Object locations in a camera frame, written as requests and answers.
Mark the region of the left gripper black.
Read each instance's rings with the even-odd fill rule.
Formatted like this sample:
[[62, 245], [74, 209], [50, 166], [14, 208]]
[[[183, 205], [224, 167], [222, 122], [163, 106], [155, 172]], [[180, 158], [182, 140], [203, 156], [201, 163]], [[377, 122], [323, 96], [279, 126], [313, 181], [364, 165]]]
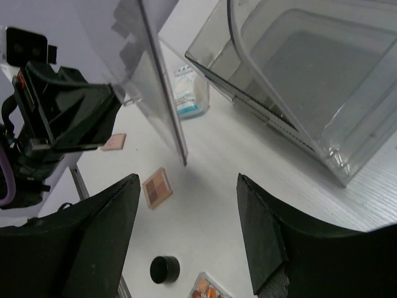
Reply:
[[36, 61], [21, 68], [12, 85], [1, 106], [1, 207], [24, 208], [50, 192], [45, 181], [67, 155], [107, 142], [121, 103], [109, 84]]

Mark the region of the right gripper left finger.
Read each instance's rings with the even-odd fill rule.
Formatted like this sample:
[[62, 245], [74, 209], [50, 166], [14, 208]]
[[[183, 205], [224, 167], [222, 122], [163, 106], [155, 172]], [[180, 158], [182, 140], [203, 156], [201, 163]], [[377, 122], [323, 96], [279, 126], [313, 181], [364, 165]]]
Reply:
[[2, 297], [115, 297], [140, 197], [130, 174], [96, 195], [1, 229]]

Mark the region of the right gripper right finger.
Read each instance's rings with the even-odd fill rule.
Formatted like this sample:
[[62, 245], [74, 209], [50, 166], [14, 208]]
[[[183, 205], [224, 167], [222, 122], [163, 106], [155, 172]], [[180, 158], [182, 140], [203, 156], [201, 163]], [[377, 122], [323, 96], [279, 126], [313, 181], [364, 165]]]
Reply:
[[239, 219], [257, 297], [395, 297], [396, 225], [360, 232], [312, 217], [240, 174]]

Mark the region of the cotton pad pack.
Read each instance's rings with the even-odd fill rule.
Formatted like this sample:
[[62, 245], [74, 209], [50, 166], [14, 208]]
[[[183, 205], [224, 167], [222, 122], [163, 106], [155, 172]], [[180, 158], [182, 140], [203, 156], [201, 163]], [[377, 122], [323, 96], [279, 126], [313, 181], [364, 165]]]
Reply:
[[181, 119], [191, 119], [205, 114], [210, 107], [208, 82], [189, 65], [174, 72], [174, 103]]

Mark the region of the clear acrylic drawer organizer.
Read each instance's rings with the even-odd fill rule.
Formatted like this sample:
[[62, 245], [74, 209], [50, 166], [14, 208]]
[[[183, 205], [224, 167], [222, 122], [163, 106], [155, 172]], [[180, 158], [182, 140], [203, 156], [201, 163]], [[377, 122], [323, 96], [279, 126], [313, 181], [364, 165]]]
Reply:
[[343, 185], [396, 133], [395, 1], [179, 1], [162, 30]]

